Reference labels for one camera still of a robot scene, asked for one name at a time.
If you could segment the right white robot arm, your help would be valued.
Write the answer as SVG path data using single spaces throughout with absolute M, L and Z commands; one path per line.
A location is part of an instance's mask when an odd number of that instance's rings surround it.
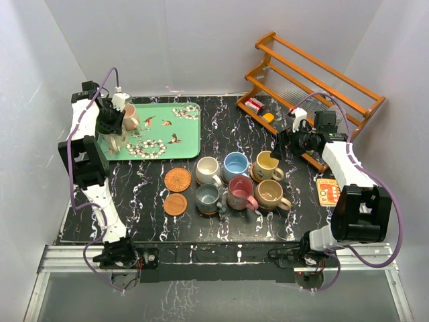
M 330 223 L 301 238 L 300 261 L 314 266 L 327 250 L 382 242 L 387 233 L 391 197 L 361 170 L 347 134 L 337 131 L 336 113 L 316 112 L 314 125 L 308 123 L 307 112 L 300 107 L 291 109 L 289 115 L 293 124 L 277 134 L 271 157 L 282 160 L 287 152 L 301 155 L 314 150 L 328 164 L 340 190 Z

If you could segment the pink mug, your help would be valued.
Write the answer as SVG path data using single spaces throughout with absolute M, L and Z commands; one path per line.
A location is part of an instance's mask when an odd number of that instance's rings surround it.
M 140 120 L 137 114 L 137 109 L 133 104 L 126 104 L 124 106 L 125 115 L 123 118 L 123 125 L 127 131 L 135 130 L 139 127 Z

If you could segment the dark grey mug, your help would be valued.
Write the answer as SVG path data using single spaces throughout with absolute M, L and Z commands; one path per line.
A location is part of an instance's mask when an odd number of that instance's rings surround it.
M 198 209 L 206 211 L 218 211 L 224 215 L 227 211 L 222 202 L 219 188 L 214 184 L 200 185 L 196 191 L 196 206 Z

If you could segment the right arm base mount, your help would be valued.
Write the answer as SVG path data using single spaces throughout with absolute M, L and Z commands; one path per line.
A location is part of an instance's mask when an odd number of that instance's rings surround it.
M 334 278 L 324 285 L 323 270 L 325 262 L 329 258 L 336 262 L 337 271 Z M 311 268 L 311 272 L 299 272 L 298 275 L 299 278 L 302 278 L 302 283 L 296 282 L 300 292 L 308 291 L 311 295 L 330 288 L 338 280 L 341 273 L 341 263 L 335 251 L 312 250 L 310 248 L 309 233 L 305 234 L 299 244 L 269 250 L 267 259 L 281 269 L 291 268 L 292 264 Z

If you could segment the light blue mug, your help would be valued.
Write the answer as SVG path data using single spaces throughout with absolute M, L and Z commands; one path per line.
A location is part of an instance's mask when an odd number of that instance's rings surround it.
M 225 182 L 230 182 L 236 176 L 249 176 L 249 161 L 243 153 L 231 152 L 224 159 L 222 176 Z

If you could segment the maroon tall mug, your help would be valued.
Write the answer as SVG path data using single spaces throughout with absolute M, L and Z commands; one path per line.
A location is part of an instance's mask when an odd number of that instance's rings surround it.
M 227 203 L 234 210 L 255 211 L 259 208 L 253 196 L 253 183 L 247 176 L 239 175 L 229 181 Z

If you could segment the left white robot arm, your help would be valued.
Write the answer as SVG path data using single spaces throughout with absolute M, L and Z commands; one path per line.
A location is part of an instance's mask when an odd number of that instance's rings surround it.
M 101 87 L 93 81 L 82 83 L 81 92 L 72 94 L 72 125 L 58 151 L 68 172 L 71 189 L 78 187 L 88 202 L 81 207 L 91 207 L 102 229 L 104 243 L 118 243 L 127 236 L 127 229 L 120 220 L 109 188 L 110 166 L 99 145 L 100 135 L 117 138 L 123 132 L 123 107 L 115 101 L 127 103 L 129 95 L 118 93 L 103 98 Z

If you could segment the woven rattan coaster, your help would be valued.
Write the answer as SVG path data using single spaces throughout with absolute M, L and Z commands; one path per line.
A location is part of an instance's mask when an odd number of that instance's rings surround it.
M 205 184 L 204 182 L 200 182 L 197 178 L 195 178 L 195 181 L 196 181 L 199 185 L 203 185 L 203 184 Z
M 166 188 L 174 193 L 185 191 L 192 182 L 191 173 L 185 168 L 173 168 L 164 178 Z

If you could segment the green inside mug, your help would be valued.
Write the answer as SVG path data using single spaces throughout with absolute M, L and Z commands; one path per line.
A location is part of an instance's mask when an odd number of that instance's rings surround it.
M 100 134 L 99 143 L 104 153 L 110 153 L 110 155 L 118 154 L 129 142 L 129 135 L 127 131 L 123 131 L 122 134 Z

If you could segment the gold brown mug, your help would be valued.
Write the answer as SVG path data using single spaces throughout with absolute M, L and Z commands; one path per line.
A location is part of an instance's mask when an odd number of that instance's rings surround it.
M 279 207 L 286 211 L 292 208 L 291 202 L 284 197 L 282 186 L 275 180 L 261 181 L 255 188 L 254 197 L 265 207 Z

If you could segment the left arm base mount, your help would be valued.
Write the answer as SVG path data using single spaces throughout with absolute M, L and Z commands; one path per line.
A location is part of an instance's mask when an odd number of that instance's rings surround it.
M 105 242 L 100 255 L 93 258 L 100 268 L 123 268 L 135 270 L 135 277 L 123 286 L 115 285 L 113 278 L 110 284 L 122 294 L 132 284 L 137 284 L 144 269 L 156 269 L 159 266 L 160 251 L 157 248 L 138 248 L 129 237 L 121 237 L 119 241 Z

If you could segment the cream yellow mug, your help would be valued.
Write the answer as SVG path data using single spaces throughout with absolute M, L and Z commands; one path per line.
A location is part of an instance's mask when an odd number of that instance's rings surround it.
M 278 176 L 281 176 L 283 180 L 284 179 L 284 172 L 282 169 L 279 168 L 279 160 L 273 159 L 270 157 L 270 151 L 262 151 L 258 153 L 256 157 L 256 165 L 258 165 L 260 168 L 266 169 L 266 170 L 274 170 Z

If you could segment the silver white mug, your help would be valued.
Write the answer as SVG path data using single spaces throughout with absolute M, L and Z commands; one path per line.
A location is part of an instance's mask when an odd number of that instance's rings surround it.
M 222 186 L 221 167 L 213 157 L 201 158 L 196 165 L 196 178 L 205 184 L 214 184 L 217 188 Z

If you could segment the light orange wooden coaster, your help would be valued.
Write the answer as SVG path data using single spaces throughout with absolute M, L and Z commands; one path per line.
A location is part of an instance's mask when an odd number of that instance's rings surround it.
M 201 210 L 201 209 L 199 209 L 199 211 L 204 215 L 215 215 L 218 213 L 218 211 L 206 211 L 206 210 Z

